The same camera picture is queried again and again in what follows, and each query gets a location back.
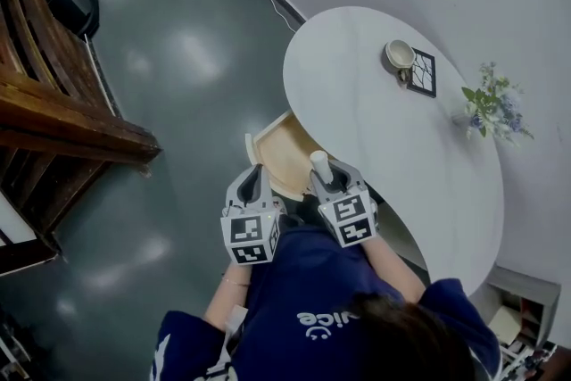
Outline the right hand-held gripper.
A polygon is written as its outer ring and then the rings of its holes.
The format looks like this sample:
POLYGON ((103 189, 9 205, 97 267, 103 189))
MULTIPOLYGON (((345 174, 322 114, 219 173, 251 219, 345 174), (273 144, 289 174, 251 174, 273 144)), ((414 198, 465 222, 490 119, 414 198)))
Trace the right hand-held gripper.
POLYGON ((340 161, 330 161, 333 183, 310 172, 318 212, 336 242, 343 248, 361 244, 377 234, 377 205, 370 198, 359 170, 340 161), (335 190, 342 192, 334 195, 335 190))

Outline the grey storage shelf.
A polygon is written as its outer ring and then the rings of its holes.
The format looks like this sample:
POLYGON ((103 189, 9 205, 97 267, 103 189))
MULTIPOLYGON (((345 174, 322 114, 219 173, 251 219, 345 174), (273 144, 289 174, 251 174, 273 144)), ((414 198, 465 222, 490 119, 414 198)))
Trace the grey storage shelf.
POLYGON ((561 286, 496 266, 487 278, 495 304, 489 323, 500 343, 497 381, 531 381, 557 349, 549 342, 561 286))

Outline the white cylindrical cup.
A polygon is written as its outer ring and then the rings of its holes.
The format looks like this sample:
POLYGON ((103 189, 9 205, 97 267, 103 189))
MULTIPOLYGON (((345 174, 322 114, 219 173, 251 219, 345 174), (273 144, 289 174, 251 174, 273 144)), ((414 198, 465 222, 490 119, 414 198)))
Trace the white cylindrical cup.
POLYGON ((319 187, 329 185, 334 180, 333 172, 329 165, 328 155, 325 151, 316 150, 310 154, 310 182, 315 193, 319 187))

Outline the wooden stair balustrade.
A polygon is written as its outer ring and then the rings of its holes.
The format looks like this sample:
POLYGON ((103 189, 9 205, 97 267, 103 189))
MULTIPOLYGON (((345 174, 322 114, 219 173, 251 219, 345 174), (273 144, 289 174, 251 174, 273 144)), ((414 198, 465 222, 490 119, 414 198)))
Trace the wooden stair balustrade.
POLYGON ((91 185, 161 151, 113 107, 90 39, 46 0, 0 0, 0 277, 59 257, 54 231, 91 185))

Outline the white oval desk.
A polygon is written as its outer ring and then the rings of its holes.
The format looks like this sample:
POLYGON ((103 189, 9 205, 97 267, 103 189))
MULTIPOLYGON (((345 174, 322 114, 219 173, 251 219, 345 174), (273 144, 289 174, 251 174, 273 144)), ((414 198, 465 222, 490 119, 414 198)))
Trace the white oval desk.
POLYGON ((498 256, 504 221, 497 149, 452 121, 465 84, 409 24, 347 6, 306 21, 287 47, 287 101, 306 132, 357 168, 414 238, 430 278, 458 278, 472 294, 498 256), (383 65, 400 39, 435 59, 436 95, 399 85, 383 65))

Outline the person's right forearm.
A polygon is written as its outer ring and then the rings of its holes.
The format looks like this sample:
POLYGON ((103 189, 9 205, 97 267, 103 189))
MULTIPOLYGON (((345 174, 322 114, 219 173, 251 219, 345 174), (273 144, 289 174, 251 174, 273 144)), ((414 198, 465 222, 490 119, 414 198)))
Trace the person's right forearm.
POLYGON ((405 301, 418 303, 426 287, 382 237, 371 237, 361 247, 379 278, 396 289, 405 301))

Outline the flower bouquet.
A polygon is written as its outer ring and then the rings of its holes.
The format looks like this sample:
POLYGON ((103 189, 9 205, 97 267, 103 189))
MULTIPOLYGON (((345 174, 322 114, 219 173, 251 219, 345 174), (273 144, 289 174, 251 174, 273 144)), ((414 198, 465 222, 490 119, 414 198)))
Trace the flower bouquet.
POLYGON ((520 85, 500 74, 495 62, 483 63, 479 72, 482 80, 478 88, 461 88, 466 98, 462 112, 467 117, 466 137, 477 133, 512 145, 517 145, 517 137, 534 139, 521 110, 524 91, 520 85))

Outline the black picture frame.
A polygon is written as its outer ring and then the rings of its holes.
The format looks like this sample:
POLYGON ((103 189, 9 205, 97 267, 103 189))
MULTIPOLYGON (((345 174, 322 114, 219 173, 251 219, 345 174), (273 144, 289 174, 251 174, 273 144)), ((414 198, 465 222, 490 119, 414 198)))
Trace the black picture frame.
POLYGON ((412 50, 415 53, 415 60, 410 68, 407 89, 436 98, 435 58, 417 48, 412 48, 412 50))

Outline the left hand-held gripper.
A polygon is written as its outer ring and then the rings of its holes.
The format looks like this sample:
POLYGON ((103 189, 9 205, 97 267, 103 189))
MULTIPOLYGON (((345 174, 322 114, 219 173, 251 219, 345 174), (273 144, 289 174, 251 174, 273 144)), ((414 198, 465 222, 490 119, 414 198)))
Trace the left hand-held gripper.
POLYGON ((286 215, 282 203, 272 199, 269 174, 261 163, 242 171, 228 186, 220 225, 233 263, 252 266, 273 261, 280 217, 286 215))

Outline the navy blue shirt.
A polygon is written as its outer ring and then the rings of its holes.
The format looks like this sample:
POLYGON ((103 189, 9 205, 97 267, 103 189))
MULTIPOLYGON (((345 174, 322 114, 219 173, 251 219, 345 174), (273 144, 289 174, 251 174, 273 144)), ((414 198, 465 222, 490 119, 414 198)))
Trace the navy blue shirt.
POLYGON ((149 381, 493 381, 500 346, 462 284, 424 286, 407 302, 361 244, 291 228, 274 260, 252 267, 245 305, 224 331, 165 315, 149 381))

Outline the cream cup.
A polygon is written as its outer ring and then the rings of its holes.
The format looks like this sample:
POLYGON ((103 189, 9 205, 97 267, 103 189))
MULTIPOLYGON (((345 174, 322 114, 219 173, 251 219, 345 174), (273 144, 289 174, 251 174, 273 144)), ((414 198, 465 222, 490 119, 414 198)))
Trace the cream cup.
POLYGON ((396 69, 398 79, 403 83, 408 82, 416 61, 416 53, 412 47, 403 40, 395 39, 385 44, 385 56, 396 69))

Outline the person's left forearm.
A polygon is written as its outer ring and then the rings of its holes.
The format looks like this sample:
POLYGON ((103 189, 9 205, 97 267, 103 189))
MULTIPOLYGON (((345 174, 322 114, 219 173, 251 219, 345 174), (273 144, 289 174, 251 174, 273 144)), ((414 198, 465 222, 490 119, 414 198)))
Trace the person's left forearm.
POLYGON ((231 262, 222 274, 218 288, 204 313, 203 319, 220 331, 236 306, 244 307, 251 283, 252 265, 231 262))

